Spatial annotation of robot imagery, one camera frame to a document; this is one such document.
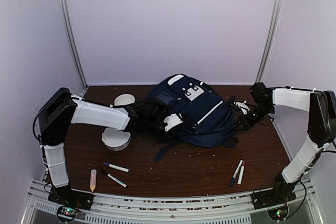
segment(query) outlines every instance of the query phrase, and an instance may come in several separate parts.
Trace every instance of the wooden table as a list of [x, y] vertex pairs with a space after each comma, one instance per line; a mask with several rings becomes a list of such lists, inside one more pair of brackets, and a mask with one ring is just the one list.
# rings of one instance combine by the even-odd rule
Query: wooden table
[[[131, 93], [137, 101], [145, 98], [152, 86], [90, 87], [85, 98], [113, 103], [123, 93]], [[248, 86], [214, 86], [225, 100], [235, 95], [238, 100], [253, 102]], [[257, 125], [239, 133], [236, 148], [200, 148], [180, 144], [168, 150], [161, 163], [153, 161], [160, 147], [150, 135], [132, 140], [123, 151], [114, 152], [101, 141], [104, 127], [71, 125], [65, 144], [67, 170], [74, 189], [89, 191], [90, 170], [97, 170], [98, 193], [149, 197], [184, 197], [230, 194], [269, 188], [274, 177], [289, 164], [283, 145], [273, 127]], [[246, 160], [243, 183], [228, 184], [240, 159]], [[108, 162], [131, 169], [127, 174], [103, 166]], [[123, 188], [100, 173], [104, 168], [126, 183]]]

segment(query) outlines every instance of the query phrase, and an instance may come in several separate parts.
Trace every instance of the white backdrop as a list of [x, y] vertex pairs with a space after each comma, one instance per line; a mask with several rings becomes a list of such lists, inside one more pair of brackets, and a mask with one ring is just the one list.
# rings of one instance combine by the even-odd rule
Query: white backdrop
[[274, 0], [67, 0], [87, 82], [251, 84]]

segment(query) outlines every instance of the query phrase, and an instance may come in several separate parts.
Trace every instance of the small bottle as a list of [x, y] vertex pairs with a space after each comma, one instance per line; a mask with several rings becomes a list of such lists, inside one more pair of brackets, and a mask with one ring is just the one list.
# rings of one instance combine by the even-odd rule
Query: small bottle
[[91, 170], [90, 189], [92, 193], [96, 188], [96, 178], [97, 178], [97, 170]]

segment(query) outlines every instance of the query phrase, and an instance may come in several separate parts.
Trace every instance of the blue marker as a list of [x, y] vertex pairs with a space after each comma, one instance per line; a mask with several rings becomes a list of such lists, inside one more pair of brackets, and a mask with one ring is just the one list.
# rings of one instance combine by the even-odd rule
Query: blue marker
[[109, 174], [108, 172], [106, 172], [104, 169], [100, 170], [104, 175], [110, 177], [111, 179], [113, 179], [115, 182], [117, 182], [119, 185], [128, 188], [128, 185], [126, 185], [125, 183], [121, 182], [120, 180], [118, 180], [117, 178], [113, 177], [111, 174]]
[[237, 174], [239, 172], [240, 167], [242, 166], [242, 163], [243, 163], [243, 160], [241, 159], [240, 162], [239, 162], [239, 164], [238, 164], [238, 166], [237, 166], [237, 169], [236, 169], [236, 171], [235, 171], [235, 173], [234, 173], [234, 175], [233, 175], [233, 177], [232, 177], [232, 179], [230, 181], [229, 186], [233, 186], [233, 184], [235, 183]]

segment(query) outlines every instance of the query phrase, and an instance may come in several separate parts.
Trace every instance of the white marker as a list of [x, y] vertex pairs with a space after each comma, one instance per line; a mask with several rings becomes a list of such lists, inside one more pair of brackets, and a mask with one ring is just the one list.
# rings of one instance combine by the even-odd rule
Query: white marker
[[100, 170], [104, 175], [108, 176], [109, 178], [112, 178], [115, 182], [117, 182], [119, 185], [128, 188], [128, 185], [126, 185], [125, 183], [121, 182], [120, 180], [118, 180], [117, 178], [113, 177], [111, 174], [109, 174], [108, 172], [106, 172], [104, 169]]
[[106, 163], [106, 162], [103, 162], [103, 165], [106, 165], [106, 166], [111, 167], [111, 168], [116, 169], [116, 170], [121, 170], [121, 171], [126, 172], [126, 173], [131, 172], [131, 170], [129, 170], [127, 168], [120, 167], [120, 166], [117, 166], [117, 165], [112, 165], [112, 164], [109, 164], [109, 163]]
[[241, 183], [242, 183], [241, 180], [243, 179], [244, 167], [245, 167], [245, 161], [243, 162], [243, 164], [241, 165], [241, 168], [240, 168], [240, 173], [239, 173], [237, 186], [240, 186]]
[[232, 177], [232, 179], [231, 179], [231, 181], [230, 181], [229, 186], [233, 186], [233, 184], [235, 183], [237, 174], [238, 174], [238, 172], [239, 172], [239, 169], [240, 169], [242, 163], [243, 163], [243, 160], [241, 159], [240, 162], [239, 162], [239, 164], [238, 164], [238, 166], [237, 166], [237, 169], [236, 169], [236, 171], [235, 171], [235, 173], [234, 173], [234, 175], [233, 175], [233, 177]]

